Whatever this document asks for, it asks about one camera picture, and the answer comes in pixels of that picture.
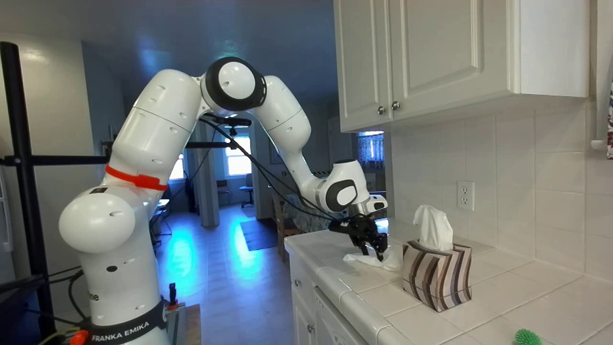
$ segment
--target tissue box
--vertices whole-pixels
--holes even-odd
[[[470,247],[453,243],[451,250],[432,250],[407,241],[401,247],[401,287],[434,310],[470,298]]]

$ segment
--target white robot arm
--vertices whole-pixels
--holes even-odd
[[[329,229],[348,233],[363,254],[369,245],[382,258],[386,235],[376,229],[373,214],[386,208],[386,199],[367,191],[357,160],[334,162],[325,178],[309,172],[302,155],[309,135],[308,116],[277,76],[262,76],[248,63],[223,57],[208,66],[200,88],[212,112],[252,109],[300,195],[325,212],[348,214],[334,218]]]
[[[331,224],[365,252],[386,247],[373,212],[386,201],[369,195],[359,164],[334,162],[327,178],[309,172],[300,149],[309,122],[286,86],[248,63],[225,57],[202,76],[160,70],[131,105],[99,185],[76,195],[58,216],[60,237],[78,252],[87,283],[91,342],[168,342],[156,287],[149,218],[166,187],[175,157],[202,112],[252,109],[285,160],[298,191],[329,212],[350,216]]]

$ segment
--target upper cabinet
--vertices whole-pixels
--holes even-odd
[[[587,95],[587,0],[334,0],[340,130]]]

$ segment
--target cabinet door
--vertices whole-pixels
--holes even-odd
[[[386,1],[334,0],[340,130],[390,118]]]
[[[315,345],[315,319],[300,298],[292,298],[294,345]]]
[[[394,116],[509,93],[503,0],[390,0]]]
[[[346,321],[332,302],[313,289],[317,345],[365,345],[363,337]]]

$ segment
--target kitchen counter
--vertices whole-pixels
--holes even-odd
[[[365,342],[512,342],[530,329],[543,342],[613,342],[613,285],[480,243],[472,249],[472,298],[434,312],[399,287],[398,272],[355,260],[344,233],[311,231],[285,239],[342,318]]]

